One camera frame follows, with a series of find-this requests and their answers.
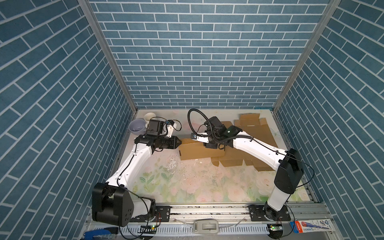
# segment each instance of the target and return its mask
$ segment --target beige power switch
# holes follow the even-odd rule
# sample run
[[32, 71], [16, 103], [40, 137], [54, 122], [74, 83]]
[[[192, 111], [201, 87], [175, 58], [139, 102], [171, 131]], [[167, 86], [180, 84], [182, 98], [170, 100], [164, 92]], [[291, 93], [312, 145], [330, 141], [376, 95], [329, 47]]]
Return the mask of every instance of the beige power switch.
[[218, 221], [215, 219], [196, 220], [194, 222], [194, 232], [198, 234], [218, 233]]

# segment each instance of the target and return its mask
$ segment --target blue brick wall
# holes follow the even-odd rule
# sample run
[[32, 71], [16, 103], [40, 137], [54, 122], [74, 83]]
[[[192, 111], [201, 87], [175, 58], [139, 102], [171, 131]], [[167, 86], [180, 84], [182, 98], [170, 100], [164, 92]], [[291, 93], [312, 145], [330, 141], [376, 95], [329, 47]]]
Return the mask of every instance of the blue brick wall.
[[328, 0], [97, 0], [139, 108], [271, 108]]
[[383, 239], [383, 12], [342, 0], [278, 110], [345, 239]]
[[0, 239], [78, 239], [131, 114], [76, 0], [0, 1]]

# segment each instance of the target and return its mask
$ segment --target white cup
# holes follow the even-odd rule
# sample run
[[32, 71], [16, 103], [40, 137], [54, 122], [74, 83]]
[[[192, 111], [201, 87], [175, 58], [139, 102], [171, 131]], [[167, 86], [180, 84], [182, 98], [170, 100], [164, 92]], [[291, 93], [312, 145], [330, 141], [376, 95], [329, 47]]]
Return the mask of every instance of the white cup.
[[156, 117], [156, 114], [154, 114], [154, 113], [147, 113], [147, 114], [144, 115], [144, 120], [145, 120], [145, 123], [146, 123], [145, 124], [146, 127], [148, 127], [149, 120], [151, 118], [154, 118], [154, 117]]

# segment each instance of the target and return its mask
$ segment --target black mounting plate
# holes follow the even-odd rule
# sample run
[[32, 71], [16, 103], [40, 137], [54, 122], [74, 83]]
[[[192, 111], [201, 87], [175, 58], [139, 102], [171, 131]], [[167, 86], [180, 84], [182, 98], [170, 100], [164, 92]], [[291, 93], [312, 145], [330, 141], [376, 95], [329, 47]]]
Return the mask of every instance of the black mounting plate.
[[[169, 222], [170, 206], [156, 206], [156, 212], [160, 213], [161, 222]], [[145, 215], [131, 218], [130, 222], [146, 222]]]
[[[263, 211], [264, 205], [249, 205], [249, 215], [251, 216], [252, 222], [260, 222], [260, 221], [270, 221], [268, 218], [265, 217], [264, 211]], [[290, 221], [291, 217], [288, 212], [288, 208], [286, 205], [284, 205], [280, 210], [280, 220], [281, 221]]]

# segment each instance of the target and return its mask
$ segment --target flattened cardboard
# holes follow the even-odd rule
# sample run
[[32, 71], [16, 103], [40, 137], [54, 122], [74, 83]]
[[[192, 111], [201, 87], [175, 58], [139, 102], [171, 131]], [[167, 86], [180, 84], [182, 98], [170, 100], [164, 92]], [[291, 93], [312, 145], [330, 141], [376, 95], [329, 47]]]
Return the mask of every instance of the flattened cardboard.
[[[277, 144], [272, 136], [271, 130], [265, 118], [259, 119], [259, 113], [250, 113], [240, 115], [240, 119], [235, 120], [235, 126], [243, 129], [249, 135], [277, 147]], [[226, 127], [229, 127], [231, 122], [223, 122]], [[225, 155], [220, 157], [211, 157], [212, 164], [219, 165], [219, 162], [224, 167], [241, 166], [243, 161], [247, 166], [253, 165], [257, 171], [273, 171], [273, 169], [263, 161], [254, 156], [234, 148], [227, 147]]]
[[179, 146], [181, 160], [206, 158], [206, 157], [222, 157], [225, 155], [224, 149], [205, 148], [202, 142], [197, 142], [190, 138], [183, 138]]

